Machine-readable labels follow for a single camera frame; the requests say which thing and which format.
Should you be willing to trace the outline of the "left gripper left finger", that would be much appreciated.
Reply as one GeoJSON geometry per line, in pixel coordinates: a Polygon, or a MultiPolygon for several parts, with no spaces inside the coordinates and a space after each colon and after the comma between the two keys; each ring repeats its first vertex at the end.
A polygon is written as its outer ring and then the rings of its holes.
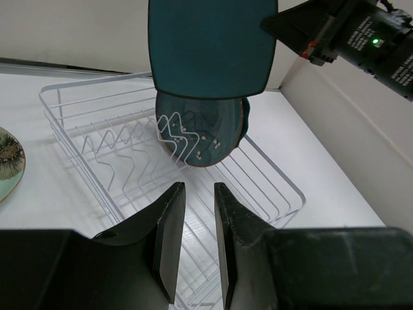
{"type": "Polygon", "coordinates": [[[155,202],[93,237],[106,247],[102,261],[113,303],[175,302],[185,205],[185,184],[175,182],[155,202]]]}

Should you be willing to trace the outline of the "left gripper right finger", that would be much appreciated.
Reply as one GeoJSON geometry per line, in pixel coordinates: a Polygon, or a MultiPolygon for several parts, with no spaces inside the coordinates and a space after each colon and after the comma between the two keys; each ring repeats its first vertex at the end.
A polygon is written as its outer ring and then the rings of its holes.
{"type": "Polygon", "coordinates": [[[268,251],[275,229],[245,207],[225,183],[214,184],[221,290],[225,309],[276,309],[268,251]]]}

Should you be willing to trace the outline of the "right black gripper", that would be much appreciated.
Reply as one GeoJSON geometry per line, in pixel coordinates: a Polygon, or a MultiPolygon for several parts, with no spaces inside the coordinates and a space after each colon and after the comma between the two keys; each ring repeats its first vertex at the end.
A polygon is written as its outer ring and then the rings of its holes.
{"type": "Polygon", "coordinates": [[[377,1],[306,1],[265,17],[260,27],[322,66],[342,57],[373,76],[387,75],[387,11],[377,1]]]}

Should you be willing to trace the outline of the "smooth teal round plate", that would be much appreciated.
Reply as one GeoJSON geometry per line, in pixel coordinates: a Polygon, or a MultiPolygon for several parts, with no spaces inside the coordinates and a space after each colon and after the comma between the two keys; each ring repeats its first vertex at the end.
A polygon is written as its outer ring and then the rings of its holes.
{"type": "Polygon", "coordinates": [[[242,98],[200,100],[158,92],[156,119],[160,139],[172,154],[193,167],[210,167],[239,147],[242,98]]]}

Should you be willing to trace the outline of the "scalloped teal round plate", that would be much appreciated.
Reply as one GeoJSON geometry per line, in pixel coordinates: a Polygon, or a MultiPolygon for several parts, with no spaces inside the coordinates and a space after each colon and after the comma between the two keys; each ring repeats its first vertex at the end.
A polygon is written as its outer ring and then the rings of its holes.
{"type": "Polygon", "coordinates": [[[241,102],[243,106],[243,124],[242,124],[240,138],[243,139],[243,137],[247,134],[248,128],[249,128],[249,116],[250,116],[251,106],[250,106],[250,102],[248,98],[242,98],[241,102]]]}

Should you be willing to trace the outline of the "teal square plate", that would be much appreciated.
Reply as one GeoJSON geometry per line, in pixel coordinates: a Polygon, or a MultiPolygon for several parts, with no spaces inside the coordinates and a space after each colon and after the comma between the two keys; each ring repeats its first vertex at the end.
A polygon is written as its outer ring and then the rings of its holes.
{"type": "Polygon", "coordinates": [[[149,1],[148,52],[157,91],[190,99],[262,93],[276,40],[260,24],[277,11],[277,1],[149,1]]]}

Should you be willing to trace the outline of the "mint floral round plate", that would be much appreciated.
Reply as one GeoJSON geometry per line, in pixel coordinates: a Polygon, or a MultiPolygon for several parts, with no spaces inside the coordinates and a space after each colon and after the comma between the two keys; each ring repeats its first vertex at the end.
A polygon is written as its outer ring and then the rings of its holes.
{"type": "Polygon", "coordinates": [[[21,181],[26,167],[22,144],[1,127],[1,202],[5,201],[21,181]]]}

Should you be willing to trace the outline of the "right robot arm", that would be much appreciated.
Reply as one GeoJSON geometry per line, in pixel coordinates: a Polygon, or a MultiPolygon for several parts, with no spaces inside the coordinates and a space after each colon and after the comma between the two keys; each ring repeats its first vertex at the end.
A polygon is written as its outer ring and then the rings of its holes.
{"type": "Polygon", "coordinates": [[[261,28],[313,65],[342,57],[412,100],[412,16],[388,1],[306,1],[261,28]]]}

